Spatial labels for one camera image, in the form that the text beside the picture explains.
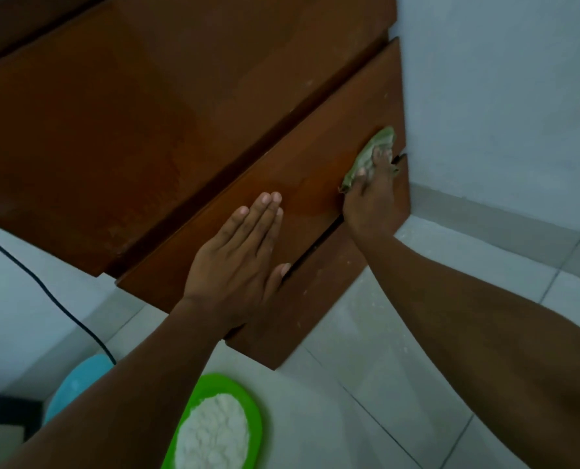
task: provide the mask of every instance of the wall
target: wall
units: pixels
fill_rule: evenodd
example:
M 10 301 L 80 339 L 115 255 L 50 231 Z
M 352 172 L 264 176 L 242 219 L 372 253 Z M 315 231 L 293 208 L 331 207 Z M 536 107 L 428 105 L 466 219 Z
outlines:
M 34 271 L 78 319 L 108 339 L 144 303 L 0 230 L 0 244 Z M 97 344 L 0 253 L 0 393 L 45 398 Z
M 399 0 L 411 180 L 580 231 L 580 0 Z

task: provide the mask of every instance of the person's left arm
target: person's left arm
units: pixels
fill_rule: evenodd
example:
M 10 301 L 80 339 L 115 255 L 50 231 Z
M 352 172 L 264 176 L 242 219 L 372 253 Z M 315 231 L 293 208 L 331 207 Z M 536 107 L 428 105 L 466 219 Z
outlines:
M 217 342 L 276 292 L 281 195 L 241 207 L 197 253 L 184 298 L 133 352 L 0 467 L 155 468 Z

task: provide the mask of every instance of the person's right arm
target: person's right arm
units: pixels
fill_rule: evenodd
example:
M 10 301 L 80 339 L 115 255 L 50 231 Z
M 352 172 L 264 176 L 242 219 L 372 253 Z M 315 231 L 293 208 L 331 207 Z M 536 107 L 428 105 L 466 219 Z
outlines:
M 386 296 L 466 404 L 531 468 L 580 468 L 580 327 L 393 236 L 389 162 L 344 204 Z

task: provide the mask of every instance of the floor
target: floor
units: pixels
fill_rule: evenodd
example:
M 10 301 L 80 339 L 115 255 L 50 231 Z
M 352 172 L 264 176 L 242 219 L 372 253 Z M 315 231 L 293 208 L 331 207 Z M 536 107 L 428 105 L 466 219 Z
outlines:
M 397 237 L 580 325 L 576 276 L 414 216 Z M 164 317 L 144 307 L 108 347 L 122 358 Z M 526 468 L 429 361 L 368 268 L 279 370 L 221 342 L 204 372 L 235 379 L 258 401 L 262 468 Z

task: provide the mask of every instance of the forearm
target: forearm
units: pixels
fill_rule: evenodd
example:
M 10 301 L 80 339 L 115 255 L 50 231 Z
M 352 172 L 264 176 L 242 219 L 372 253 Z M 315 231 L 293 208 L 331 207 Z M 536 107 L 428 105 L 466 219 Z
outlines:
M 180 303 L 3 467 L 153 468 L 223 330 Z
M 580 328 L 393 237 L 358 244 L 427 355 L 494 433 L 531 467 L 579 466 Z

